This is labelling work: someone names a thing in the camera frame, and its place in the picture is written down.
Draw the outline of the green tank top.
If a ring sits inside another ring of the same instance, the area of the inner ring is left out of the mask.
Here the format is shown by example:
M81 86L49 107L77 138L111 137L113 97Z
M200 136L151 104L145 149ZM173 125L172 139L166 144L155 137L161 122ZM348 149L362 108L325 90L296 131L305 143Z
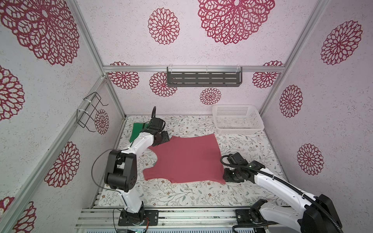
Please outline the green tank top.
M149 122L134 123L133 124L133 129L132 129L132 134L131 134L131 137L129 139L129 142L132 143L139 136L140 133L147 133L148 132L148 126L149 126Z

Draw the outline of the pink tank top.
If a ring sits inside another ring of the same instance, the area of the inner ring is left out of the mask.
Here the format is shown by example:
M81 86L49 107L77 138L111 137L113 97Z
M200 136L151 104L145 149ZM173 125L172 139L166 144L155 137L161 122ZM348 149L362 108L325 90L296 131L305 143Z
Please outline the pink tank top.
M166 179L171 183L212 181L226 184L221 152L214 134L199 137L173 136L169 142L150 147L155 165L143 170L145 180Z

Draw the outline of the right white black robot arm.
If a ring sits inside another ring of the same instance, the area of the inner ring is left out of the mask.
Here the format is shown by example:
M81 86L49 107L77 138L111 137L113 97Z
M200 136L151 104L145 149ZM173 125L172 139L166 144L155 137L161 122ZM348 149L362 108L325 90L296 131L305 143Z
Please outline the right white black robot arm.
M264 165L253 161L246 165L227 164L223 179L227 183L250 181L274 193L288 206L281 207L260 199L250 208L236 211L237 228L264 228L280 224L299 233L341 233L342 223L325 195L315 196L277 177Z

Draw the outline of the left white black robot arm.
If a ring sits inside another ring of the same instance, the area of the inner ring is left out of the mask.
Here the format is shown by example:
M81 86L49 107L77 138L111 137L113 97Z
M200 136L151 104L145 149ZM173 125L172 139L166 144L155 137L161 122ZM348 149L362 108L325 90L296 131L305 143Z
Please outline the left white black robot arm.
M144 209L136 191L133 191L138 178L137 157L150 146L155 147L169 142L168 132L146 130L124 150L112 150L108 155L104 183L119 193L129 214L139 214Z

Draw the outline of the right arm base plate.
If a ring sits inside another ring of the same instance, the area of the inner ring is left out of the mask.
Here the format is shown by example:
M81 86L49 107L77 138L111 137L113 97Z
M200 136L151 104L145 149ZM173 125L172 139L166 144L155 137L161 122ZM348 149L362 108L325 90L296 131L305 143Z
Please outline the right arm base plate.
M265 220L256 209L237 209L236 218L239 226L264 227L276 224L276 222Z

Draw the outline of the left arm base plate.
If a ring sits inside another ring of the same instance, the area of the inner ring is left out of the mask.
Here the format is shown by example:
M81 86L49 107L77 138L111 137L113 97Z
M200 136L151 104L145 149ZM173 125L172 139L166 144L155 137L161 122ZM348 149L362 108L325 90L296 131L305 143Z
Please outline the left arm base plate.
M157 226L158 210L140 210L139 213L133 214L127 211L121 211L118 225L124 226Z

